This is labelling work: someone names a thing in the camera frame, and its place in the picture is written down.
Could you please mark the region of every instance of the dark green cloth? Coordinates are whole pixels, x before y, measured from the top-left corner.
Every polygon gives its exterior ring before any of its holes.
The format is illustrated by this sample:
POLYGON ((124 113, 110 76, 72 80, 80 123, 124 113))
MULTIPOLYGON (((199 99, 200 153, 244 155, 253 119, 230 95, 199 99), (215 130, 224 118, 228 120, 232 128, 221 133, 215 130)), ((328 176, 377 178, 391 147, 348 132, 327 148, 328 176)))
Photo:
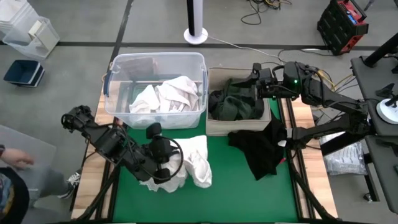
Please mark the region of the dark green cloth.
POLYGON ((255 89, 232 86, 232 81, 230 78, 222 90, 210 94, 209 113, 213 119, 219 121, 259 119, 264 112, 264 105, 261 99, 256 102, 255 89))

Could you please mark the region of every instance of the black cloth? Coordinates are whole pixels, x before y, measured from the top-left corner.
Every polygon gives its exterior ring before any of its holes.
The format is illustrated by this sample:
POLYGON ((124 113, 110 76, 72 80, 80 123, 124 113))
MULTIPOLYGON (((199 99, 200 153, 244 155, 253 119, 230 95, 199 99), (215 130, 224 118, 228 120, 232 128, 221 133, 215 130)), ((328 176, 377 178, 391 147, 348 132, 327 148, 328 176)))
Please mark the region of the black cloth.
POLYGON ((284 125, 271 113, 272 119, 262 131, 229 133, 229 145, 243 151, 256 180, 267 174, 276 175, 276 167, 284 157, 284 147, 278 142, 287 139, 284 125))
POLYGON ((229 79, 222 90, 209 95, 209 113, 219 121, 236 121, 243 119, 259 119, 264 112, 264 102, 256 99, 254 86, 239 88, 231 85, 229 79))
POLYGON ((29 205, 29 191, 24 180, 11 168, 0 168, 0 174, 8 177, 14 187, 14 200, 7 215, 0 220, 1 224, 20 224, 24 219, 29 205))

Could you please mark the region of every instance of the sneaker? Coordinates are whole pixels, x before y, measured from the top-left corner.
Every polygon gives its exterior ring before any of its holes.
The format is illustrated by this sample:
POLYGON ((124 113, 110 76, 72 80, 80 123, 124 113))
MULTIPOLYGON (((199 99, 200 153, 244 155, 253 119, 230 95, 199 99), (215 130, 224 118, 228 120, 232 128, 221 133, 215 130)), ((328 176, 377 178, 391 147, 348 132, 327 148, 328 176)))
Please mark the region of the sneaker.
POLYGON ((78 169, 73 175, 69 177, 67 180, 67 183, 69 185, 69 190, 67 193, 63 195, 58 195, 58 198, 60 199, 66 199, 69 198, 75 191, 76 187, 80 183, 80 177, 81 177, 81 169, 78 169))

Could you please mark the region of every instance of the cardboard box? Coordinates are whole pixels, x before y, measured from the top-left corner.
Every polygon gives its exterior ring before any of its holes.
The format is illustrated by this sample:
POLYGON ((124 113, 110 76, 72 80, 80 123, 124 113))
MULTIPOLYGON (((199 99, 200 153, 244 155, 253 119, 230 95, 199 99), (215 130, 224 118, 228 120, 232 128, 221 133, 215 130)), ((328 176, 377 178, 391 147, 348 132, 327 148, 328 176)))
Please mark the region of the cardboard box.
MULTIPOLYGON (((209 68, 209 90, 210 93, 224 87, 230 78, 246 78, 250 75, 251 69, 237 68, 209 68)), ((262 131, 271 121, 271 111, 268 99, 264 100, 264 113, 260 119, 240 120, 240 121, 218 121, 211 119, 211 115, 206 111, 206 134, 209 136, 226 136, 231 131, 251 130, 262 131)))

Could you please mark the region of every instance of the gray floor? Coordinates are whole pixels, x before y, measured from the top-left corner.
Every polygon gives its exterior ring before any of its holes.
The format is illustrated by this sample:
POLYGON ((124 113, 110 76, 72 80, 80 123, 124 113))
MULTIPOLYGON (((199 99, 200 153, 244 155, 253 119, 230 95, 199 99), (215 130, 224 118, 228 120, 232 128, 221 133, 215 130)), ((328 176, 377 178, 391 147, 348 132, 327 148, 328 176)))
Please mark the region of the gray floor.
MULTIPOLYGON (((51 20, 64 42, 114 42, 127 4, 127 0, 28 1, 41 16, 51 20)), ((357 2, 360 6, 366 4, 365 0, 357 2)), ((204 0, 203 24, 210 36, 234 44, 323 45, 315 26, 327 4, 328 0, 294 0, 293 6, 283 5, 280 11, 262 13, 262 24, 250 26, 240 21, 242 16, 252 13, 245 0, 204 0)), ((179 0, 134 0, 123 42, 185 43, 185 7, 185 1, 179 0)), ((392 0, 376 1, 367 15, 369 34, 358 45, 380 45, 398 31, 395 22, 398 21, 398 8, 392 0)), ((218 43, 211 39, 207 42, 218 43)), ((56 47, 43 63, 46 74, 37 89, 0 82, 0 124, 56 146, 54 168, 71 174, 81 164, 85 144, 78 133, 69 134, 62 129, 60 117, 74 106, 96 108, 101 91, 100 78, 106 71, 112 51, 112 47, 56 47)), ((268 54, 279 52, 263 51, 268 54)), ((199 52, 205 56, 207 67, 251 68, 253 62, 278 62, 276 58, 239 49, 121 48, 119 51, 120 54, 138 52, 199 52)), ((339 57, 321 57, 285 51, 280 56, 284 60, 298 60, 322 68, 336 83, 351 73, 351 58, 369 54, 352 51, 339 57)), ((0 45, 0 73, 4 73, 15 59, 23 58, 12 48, 0 45)), ((343 93, 362 98, 356 87, 343 93)), ((334 116, 337 111, 325 110, 325 113, 334 116)), ((363 177, 330 177, 339 217, 357 222, 398 223, 397 215, 387 208, 377 180, 376 183, 381 202, 367 203, 362 199, 367 192, 363 177)), ((67 217, 69 203, 50 197, 42 200, 40 206, 54 208, 67 217)))

